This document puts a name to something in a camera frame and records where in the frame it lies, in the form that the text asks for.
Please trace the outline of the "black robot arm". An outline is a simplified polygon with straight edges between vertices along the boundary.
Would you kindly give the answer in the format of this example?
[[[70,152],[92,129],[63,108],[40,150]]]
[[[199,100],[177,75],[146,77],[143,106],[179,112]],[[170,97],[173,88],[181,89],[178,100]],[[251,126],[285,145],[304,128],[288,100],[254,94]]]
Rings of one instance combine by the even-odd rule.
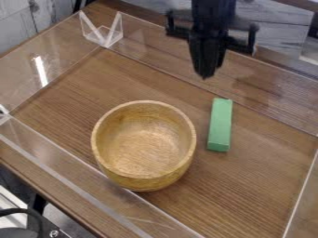
[[[237,14],[237,0],[191,0],[190,9],[170,9],[166,17],[167,36],[187,40],[202,79],[215,74],[227,49],[254,54],[259,27]]]

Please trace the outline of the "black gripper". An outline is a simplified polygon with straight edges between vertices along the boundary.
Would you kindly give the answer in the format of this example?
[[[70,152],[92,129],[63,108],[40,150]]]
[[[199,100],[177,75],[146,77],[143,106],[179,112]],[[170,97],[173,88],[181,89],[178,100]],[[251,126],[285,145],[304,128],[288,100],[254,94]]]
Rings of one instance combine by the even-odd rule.
[[[173,9],[167,12],[167,21],[167,36],[189,41],[194,70],[202,79],[209,76],[207,39],[211,41],[210,75],[214,75],[222,66],[226,48],[243,54],[254,53],[258,25],[235,13],[218,13],[210,17],[193,15],[189,9]],[[229,34],[230,30],[246,32],[247,39],[235,38]]]

